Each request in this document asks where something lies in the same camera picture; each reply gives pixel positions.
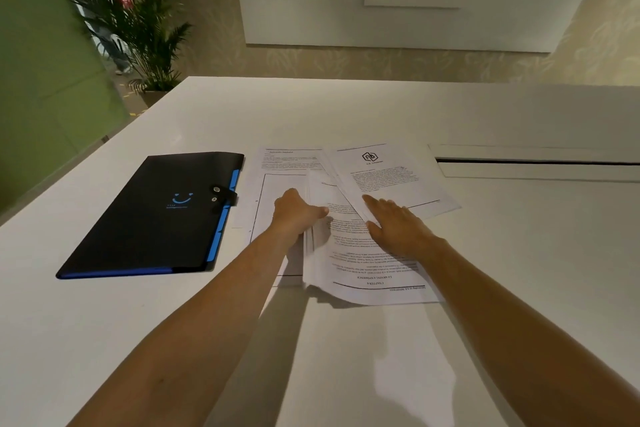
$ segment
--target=logo on paper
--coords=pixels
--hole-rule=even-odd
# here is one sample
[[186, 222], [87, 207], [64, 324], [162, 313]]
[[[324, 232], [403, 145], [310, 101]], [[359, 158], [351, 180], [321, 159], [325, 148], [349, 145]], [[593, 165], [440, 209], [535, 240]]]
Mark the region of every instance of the logo on paper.
[[367, 162], [376, 162], [378, 160], [378, 156], [373, 152], [365, 152], [364, 154], [362, 154], [362, 158]]
[[173, 195], [173, 199], [172, 202], [173, 204], [167, 204], [167, 209], [171, 209], [171, 208], [186, 208], [187, 206], [177, 206], [176, 204], [187, 204], [189, 201], [191, 201], [191, 197], [193, 196], [193, 193], [190, 192], [189, 193], [189, 197], [187, 197], [186, 199], [180, 199], [180, 193], [176, 192]]

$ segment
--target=black folder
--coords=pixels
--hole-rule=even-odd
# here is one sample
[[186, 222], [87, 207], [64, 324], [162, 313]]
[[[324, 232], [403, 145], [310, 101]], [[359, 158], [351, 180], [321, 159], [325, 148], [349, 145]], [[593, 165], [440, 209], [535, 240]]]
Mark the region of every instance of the black folder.
[[229, 152], [147, 157], [56, 277], [211, 270], [243, 161]]

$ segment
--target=hand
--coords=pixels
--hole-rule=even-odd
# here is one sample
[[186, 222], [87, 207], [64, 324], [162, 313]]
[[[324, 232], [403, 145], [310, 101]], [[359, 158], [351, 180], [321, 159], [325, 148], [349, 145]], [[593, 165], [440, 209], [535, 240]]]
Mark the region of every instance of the hand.
[[362, 199], [381, 227], [367, 221], [371, 238], [385, 252], [405, 259], [422, 261], [426, 259], [425, 252], [428, 252], [430, 245], [443, 241], [407, 208], [401, 208], [386, 199], [375, 199], [368, 194], [364, 194]]
[[300, 233], [329, 214], [329, 208], [305, 203], [293, 188], [286, 190], [282, 197], [276, 199], [275, 206], [270, 228], [283, 233], [292, 245]]

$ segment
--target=plant pot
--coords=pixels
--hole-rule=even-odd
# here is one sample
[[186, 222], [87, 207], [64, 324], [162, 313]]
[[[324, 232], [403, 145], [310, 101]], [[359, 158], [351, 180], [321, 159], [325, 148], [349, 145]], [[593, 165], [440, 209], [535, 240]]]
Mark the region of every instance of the plant pot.
[[156, 101], [162, 98], [164, 95], [169, 93], [168, 91], [145, 91], [140, 93], [140, 97], [142, 101], [147, 104], [147, 107], [151, 108], [151, 105], [154, 105]]

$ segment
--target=printed page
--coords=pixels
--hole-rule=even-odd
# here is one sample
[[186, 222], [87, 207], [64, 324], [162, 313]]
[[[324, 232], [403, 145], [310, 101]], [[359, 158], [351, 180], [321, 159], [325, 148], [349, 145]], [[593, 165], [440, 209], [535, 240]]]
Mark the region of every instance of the printed page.
[[330, 213], [310, 234], [307, 283], [363, 305], [438, 302], [422, 266], [384, 252], [328, 174], [310, 171], [308, 193], [311, 204], [328, 206]]
[[[246, 230], [246, 243], [267, 229], [273, 217], [274, 201], [289, 188], [307, 196], [307, 170], [322, 169], [317, 160], [319, 149], [263, 148], [249, 163], [248, 185], [239, 191], [241, 228]], [[289, 250], [278, 271], [274, 286], [299, 286], [303, 274], [303, 238]]]
[[390, 144], [335, 149], [323, 159], [330, 161], [329, 172], [335, 173], [336, 184], [365, 221], [376, 219], [363, 194], [392, 199], [423, 220], [460, 207], [424, 166]]

